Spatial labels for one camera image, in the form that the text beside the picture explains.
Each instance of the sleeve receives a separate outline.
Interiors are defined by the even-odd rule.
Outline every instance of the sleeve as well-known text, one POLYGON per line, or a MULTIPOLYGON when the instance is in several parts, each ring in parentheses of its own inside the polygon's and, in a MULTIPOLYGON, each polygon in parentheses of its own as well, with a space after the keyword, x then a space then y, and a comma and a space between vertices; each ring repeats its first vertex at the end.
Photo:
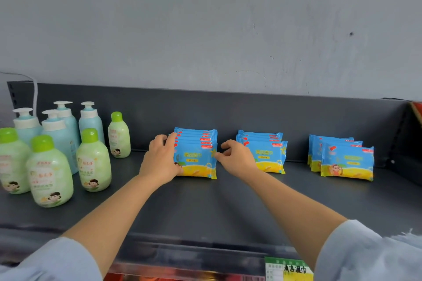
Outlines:
POLYGON ((422 275, 422 237, 382 238, 356 220, 339 225, 325 241, 315 281, 417 280, 422 275))
POLYGON ((97 262, 80 243, 60 237, 47 242, 16 268, 0 267, 0 281, 103 280, 97 262))

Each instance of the person's left hand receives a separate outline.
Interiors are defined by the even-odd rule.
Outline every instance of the person's left hand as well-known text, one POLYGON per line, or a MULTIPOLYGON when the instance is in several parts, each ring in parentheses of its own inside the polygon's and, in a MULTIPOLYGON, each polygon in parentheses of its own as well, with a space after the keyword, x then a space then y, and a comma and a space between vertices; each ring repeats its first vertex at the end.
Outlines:
POLYGON ((161 186, 183 172, 183 168, 173 161, 175 140, 176 133, 173 132, 168 138, 166 135, 157 135, 149 143, 149 151, 145 153, 140 165, 140 177, 148 177, 161 186))

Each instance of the forearm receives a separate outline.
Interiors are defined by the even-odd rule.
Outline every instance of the forearm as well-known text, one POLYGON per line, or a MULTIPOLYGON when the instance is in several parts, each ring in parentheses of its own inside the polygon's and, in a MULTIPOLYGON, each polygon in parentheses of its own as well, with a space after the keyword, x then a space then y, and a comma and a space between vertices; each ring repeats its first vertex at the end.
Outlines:
POLYGON ((243 180, 259 195, 296 251, 314 269, 325 241, 347 219, 260 170, 251 171, 243 180))
POLYGON ((134 177, 63 236, 82 244, 104 277, 137 214, 157 188, 148 178, 134 177))

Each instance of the price tag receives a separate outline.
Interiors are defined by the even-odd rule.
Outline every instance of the price tag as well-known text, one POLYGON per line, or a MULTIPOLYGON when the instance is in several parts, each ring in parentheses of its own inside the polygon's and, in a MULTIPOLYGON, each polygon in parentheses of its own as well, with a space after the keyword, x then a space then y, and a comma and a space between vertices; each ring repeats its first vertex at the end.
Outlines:
POLYGON ((265 257, 266 281, 313 281, 314 273, 302 260, 265 257))

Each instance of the stack of wet wipes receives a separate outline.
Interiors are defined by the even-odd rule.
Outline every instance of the stack of wet wipes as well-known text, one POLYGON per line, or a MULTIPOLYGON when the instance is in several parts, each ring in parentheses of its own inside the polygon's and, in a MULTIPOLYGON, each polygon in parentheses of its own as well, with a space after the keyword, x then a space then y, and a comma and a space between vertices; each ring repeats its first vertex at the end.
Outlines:
POLYGON ((174 163, 183 168, 181 176, 217 179, 217 130, 195 130, 176 127, 174 163))
POLYGON ((282 141, 282 137, 281 132, 259 133, 239 130, 236 141, 249 148, 259 169, 284 174, 287 141, 282 141))
POLYGON ((339 176, 373 181, 373 151, 354 138, 309 136, 308 164, 321 176, 339 176))

